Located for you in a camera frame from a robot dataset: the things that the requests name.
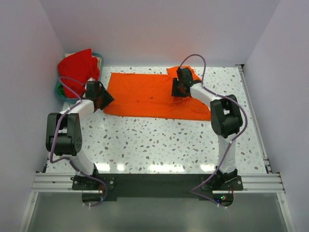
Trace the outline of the orange t-shirt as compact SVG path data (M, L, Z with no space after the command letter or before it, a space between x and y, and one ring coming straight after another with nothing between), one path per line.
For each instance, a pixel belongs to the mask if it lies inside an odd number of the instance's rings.
M112 73L107 91L114 98L104 108L114 116L154 117L209 121L207 105L190 97L173 97L172 81L177 67L166 74Z

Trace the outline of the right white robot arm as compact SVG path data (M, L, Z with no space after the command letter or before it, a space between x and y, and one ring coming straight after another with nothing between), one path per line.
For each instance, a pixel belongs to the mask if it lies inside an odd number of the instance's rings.
M190 97L207 105L211 113L211 128L218 136L219 160L216 166L215 184L221 190L232 185L232 178L238 175L236 167L235 140L243 124L237 98L223 96L203 86L201 80L194 80L189 68L177 68L173 79L172 96Z

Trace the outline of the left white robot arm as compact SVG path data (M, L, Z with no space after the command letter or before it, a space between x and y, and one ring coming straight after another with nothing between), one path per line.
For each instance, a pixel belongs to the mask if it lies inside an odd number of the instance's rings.
M83 184L88 189L96 189L100 178L97 170L83 151L81 121L97 110L103 110L114 98L100 81L90 80L81 94L67 86L60 77L59 82L77 97L76 103L59 113L50 113L47 117L46 149L50 152L49 162L54 164L62 160L68 161L77 176L84 176Z

